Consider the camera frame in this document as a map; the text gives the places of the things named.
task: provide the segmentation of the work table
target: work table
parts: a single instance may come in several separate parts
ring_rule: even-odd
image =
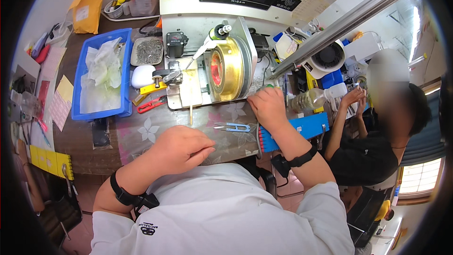
[[[147,20],[114,22],[100,17],[99,33],[121,28],[139,28]],[[74,84],[74,78],[80,51],[84,41],[93,34],[71,34],[67,42],[67,51],[60,64],[57,76],[57,87],[65,75]],[[163,69],[163,62],[156,69]],[[129,99],[137,96],[135,89],[129,87]],[[161,90],[150,94],[141,104],[165,95]],[[147,151],[155,139],[167,128],[175,125],[186,125],[197,128],[216,141],[217,149],[203,162],[203,165],[228,162],[258,153],[257,120],[246,100],[226,102],[194,108],[193,125],[190,125],[189,110],[172,111],[167,105],[161,105],[146,113],[137,113],[132,106],[133,114],[129,117],[111,116],[109,137],[111,149],[93,149],[92,124],[86,121],[74,121],[68,116],[63,131],[54,124],[55,151],[69,154],[74,173],[110,175],[122,165]],[[215,122],[244,123],[251,126],[247,133],[226,132],[214,129]]]

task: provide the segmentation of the hand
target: hand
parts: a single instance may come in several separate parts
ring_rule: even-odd
[[[162,175],[179,174],[201,164],[216,150],[215,144],[200,130],[177,125],[162,133],[140,158],[152,160]]]
[[[359,86],[347,93],[340,102],[340,107],[347,109],[350,105],[366,97],[366,91]]]
[[[247,98],[258,122],[271,134],[288,122],[283,93],[279,88],[267,87]]]
[[[366,107],[366,98],[361,98],[359,100],[359,106],[357,106],[356,117],[362,118],[363,111]]]

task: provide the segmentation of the wooden stick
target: wooden stick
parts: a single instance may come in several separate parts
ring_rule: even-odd
[[[192,88],[190,88],[190,125],[192,125],[192,110],[193,110],[193,106],[192,106]]]

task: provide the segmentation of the gold spool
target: gold spool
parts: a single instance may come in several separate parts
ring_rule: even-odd
[[[209,63],[210,83],[218,101],[236,99],[244,81],[244,64],[239,46],[234,38],[218,44],[212,51]]]

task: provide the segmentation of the floor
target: floor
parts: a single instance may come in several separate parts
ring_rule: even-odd
[[[270,154],[265,154],[261,160],[256,161],[257,166],[263,167],[269,171],[272,171],[270,164]],[[278,172],[275,172],[275,178],[277,185],[286,183],[286,179],[280,176]],[[107,179],[106,176],[101,175],[89,175],[89,174],[75,174],[74,175],[75,187],[78,192],[77,199],[80,203],[82,211],[92,213],[94,199],[96,197],[97,190],[101,187],[101,184]],[[296,176],[289,173],[289,184],[278,188],[278,195],[287,195],[290,193],[296,193],[303,190],[303,185],[296,178]],[[296,212],[299,202],[302,200],[302,195],[296,195],[288,198],[279,198],[278,202],[287,211]],[[91,239],[93,238],[93,221],[92,216],[83,214],[82,222],[77,225],[74,229],[69,232],[71,240],[65,239],[63,243],[63,249],[69,255],[88,255],[91,252]]]

